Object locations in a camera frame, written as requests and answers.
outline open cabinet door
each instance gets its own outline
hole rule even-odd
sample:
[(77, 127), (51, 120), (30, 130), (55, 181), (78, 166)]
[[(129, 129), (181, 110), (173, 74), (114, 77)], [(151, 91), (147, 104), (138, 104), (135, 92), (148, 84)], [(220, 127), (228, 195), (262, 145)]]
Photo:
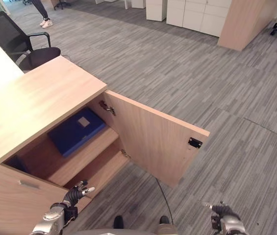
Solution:
[[(101, 101), (113, 107), (115, 115)], [(204, 143), (209, 136), (208, 131), (112, 91), (103, 92), (88, 106), (119, 134), (119, 147), (131, 160), (171, 187), (198, 153), (193, 146), (196, 140)]]

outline white sneaker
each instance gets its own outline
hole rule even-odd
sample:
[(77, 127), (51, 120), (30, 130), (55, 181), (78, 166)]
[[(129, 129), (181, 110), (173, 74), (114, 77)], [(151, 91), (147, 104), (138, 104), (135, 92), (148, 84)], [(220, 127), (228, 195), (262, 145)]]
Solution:
[(52, 21), (51, 21), (51, 20), (47, 20), (47, 21), (45, 22), (45, 24), (42, 26), (42, 28), (48, 28), (48, 27), (50, 27), (50, 26), (52, 26), (52, 25), (53, 25)]
[(44, 26), (44, 24), (45, 24), (45, 20), (43, 20), (41, 23), (40, 23), (40, 26), (42, 27), (42, 26)]

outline white label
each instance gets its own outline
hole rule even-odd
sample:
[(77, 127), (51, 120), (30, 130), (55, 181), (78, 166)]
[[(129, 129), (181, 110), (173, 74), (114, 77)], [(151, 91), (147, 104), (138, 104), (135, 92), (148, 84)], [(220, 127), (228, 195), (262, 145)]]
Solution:
[(81, 118), (78, 120), (78, 122), (79, 122), (83, 127), (86, 127), (86, 126), (88, 126), (88, 125), (90, 124), (90, 122), (89, 122), (86, 118), (84, 118), (84, 117), (81, 117)]

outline chair seat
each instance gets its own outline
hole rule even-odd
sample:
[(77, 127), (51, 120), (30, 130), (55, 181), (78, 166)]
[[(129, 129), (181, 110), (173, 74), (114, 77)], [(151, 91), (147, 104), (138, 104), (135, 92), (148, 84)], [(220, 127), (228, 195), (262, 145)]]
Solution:
[(58, 57), (61, 54), (61, 50), (57, 47), (47, 47), (32, 51), (27, 57), (24, 58), (19, 64), (21, 70), (32, 70), (49, 60)]

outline drawer handle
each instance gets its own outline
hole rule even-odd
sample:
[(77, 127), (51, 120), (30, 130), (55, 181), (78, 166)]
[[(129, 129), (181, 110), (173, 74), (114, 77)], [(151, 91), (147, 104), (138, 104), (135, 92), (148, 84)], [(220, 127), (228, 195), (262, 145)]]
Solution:
[(34, 189), (39, 189), (38, 185), (33, 185), (31, 183), (25, 182), (23, 180), (19, 180), (19, 184), (28, 188), (34, 188)]

